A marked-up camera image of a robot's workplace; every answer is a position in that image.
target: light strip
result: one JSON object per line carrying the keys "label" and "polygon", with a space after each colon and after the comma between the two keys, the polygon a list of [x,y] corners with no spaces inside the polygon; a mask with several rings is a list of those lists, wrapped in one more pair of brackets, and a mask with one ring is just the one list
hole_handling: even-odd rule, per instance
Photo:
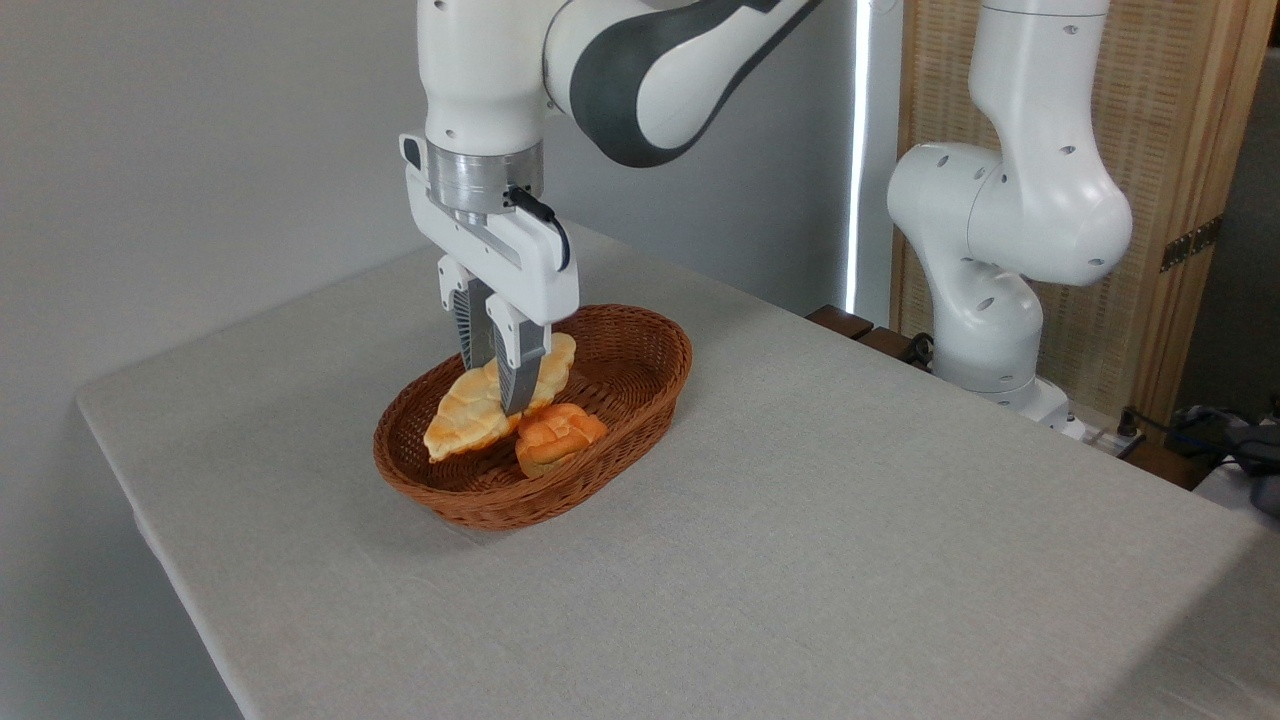
{"label": "light strip", "polygon": [[867,101],[870,78],[872,13],[869,0],[854,5],[854,122],[852,152],[849,183],[849,265],[845,275],[845,311],[852,313],[858,297],[858,228],[860,224],[860,197],[863,172],[867,167]]}

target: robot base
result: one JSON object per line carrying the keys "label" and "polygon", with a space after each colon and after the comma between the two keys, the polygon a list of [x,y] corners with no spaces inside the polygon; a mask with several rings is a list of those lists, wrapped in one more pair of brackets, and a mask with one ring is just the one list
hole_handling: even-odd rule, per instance
{"label": "robot base", "polygon": [[980,397],[1009,407],[1023,418],[1048,425],[1073,439],[1084,439],[1084,423],[1071,415],[1071,404],[1060,387],[1037,377],[1024,387],[1009,392],[979,392]]}

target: croissant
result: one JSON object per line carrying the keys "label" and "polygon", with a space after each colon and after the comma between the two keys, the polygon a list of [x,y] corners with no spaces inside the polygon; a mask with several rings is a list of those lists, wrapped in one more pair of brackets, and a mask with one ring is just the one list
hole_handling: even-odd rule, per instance
{"label": "croissant", "polygon": [[550,351],[538,368],[538,384],[529,407],[508,416],[502,409],[498,388],[498,361],[490,360],[483,368],[462,373],[453,387],[440,400],[422,442],[431,462],[470,450],[483,450],[507,437],[516,429],[521,416],[552,404],[556,393],[568,383],[568,370],[573,365],[577,343],[564,333],[552,333]]}

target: basket rim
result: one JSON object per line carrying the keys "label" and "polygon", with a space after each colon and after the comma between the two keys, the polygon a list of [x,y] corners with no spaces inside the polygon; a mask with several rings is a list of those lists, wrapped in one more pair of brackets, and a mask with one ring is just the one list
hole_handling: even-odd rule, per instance
{"label": "basket rim", "polygon": [[[666,334],[668,334],[675,341],[676,346],[680,347],[684,351],[684,355],[689,359],[686,363],[682,363],[676,369],[676,375],[672,383],[668,384],[663,389],[663,392],[655,395],[653,398],[650,398],[648,402],[640,406],[640,409],[632,415],[630,415],[626,420],[623,420],[622,423],[617,423],[612,428],[609,428],[611,436],[625,437],[631,432],[634,432],[640,425],[652,420],[654,415],[667,409],[669,405],[673,404],[675,398],[678,397],[680,392],[684,389],[685,382],[689,379],[690,372],[692,370],[694,348],[692,348],[692,342],[690,342],[689,336],[685,333],[684,328],[680,327],[680,324],[677,324],[675,320],[659,313],[649,310],[648,307],[623,305],[623,304],[582,305],[581,307],[577,309],[577,311],[573,313],[573,315],[570,315],[570,318],[576,318],[584,311],[594,314],[594,313],[608,313],[609,310],[625,310],[628,314],[644,316],[646,322],[663,325],[667,329]],[[461,354],[451,355],[449,357],[443,360],[440,365],[453,361],[461,363]],[[385,448],[388,445],[390,428],[396,425],[396,421],[407,410],[408,400],[413,395],[412,391],[416,388],[419,383],[421,383],[426,378],[426,375],[429,375],[436,368],[439,368],[439,365],[436,365],[431,370],[428,370],[422,375],[413,379],[413,382],[407,384],[399,392],[396,400],[392,401],[392,404],[387,407],[387,410],[383,411],[383,415],[379,419],[378,428],[374,432],[374,461],[378,466],[379,473],[383,475],[383,479],[387,480],[388,484],[407,488],[411,489],[413,493],[424,496],[471,500],[472,501],[471,510],[484,511],[486,509],[507,506],[512,501],[518,501],[520,498],[529,497],[530,495],[535,495],[539,492],[544,492],[553,486],[561,484],[566,475],[572,475],[577,473],[579,468],[591,462],[593,460],[595,460],[598,455],[600,455],[602,452],[607,451],[611,447],[609,445],[602,445],[602,443],[591,445],[585,450],[579,451],[572,460],[556,468],[554,470],[543,474],[538,478],[526,478],[525,482],[511,486],[500,486],[486,489],[448,491],[448,489],[433,488],[430,486],[415,482],[396,466],[390,454],[384,452],[383,448]]]}

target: woven screen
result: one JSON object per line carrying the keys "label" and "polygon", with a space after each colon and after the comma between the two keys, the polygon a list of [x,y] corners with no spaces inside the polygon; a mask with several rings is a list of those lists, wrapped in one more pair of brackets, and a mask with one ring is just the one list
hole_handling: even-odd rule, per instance
{"label": "woven screen", "polygon": [[[1167,227],[1157,222],[1157,214],[1169,211],[1170,155],[1183,142],[1176,137],[1179,102],[1185,102],[1188,72],[1203,58],[1213,1],[1112,0],[1098,59],[1093,122],[1102,159],[1133,206],[1133,242],[1115,272],[1092,287],[1033,284],[1044,306],[1039,374],[1060,384],[1073,401],[1103,413],[1117,414],[1133,389],[1144,325],[1139,315],[1148,311],[1143,284],[1158,270],[1151,265],[1152,252],[1171,240],[1157,237]],[[906,146],[957,141],[998,149],[995,128],[969,99],[979,3],[915,5],[904,77]],[[899,329],[905,334],[928,331],[924,273],[909,246],[899,259]]]}

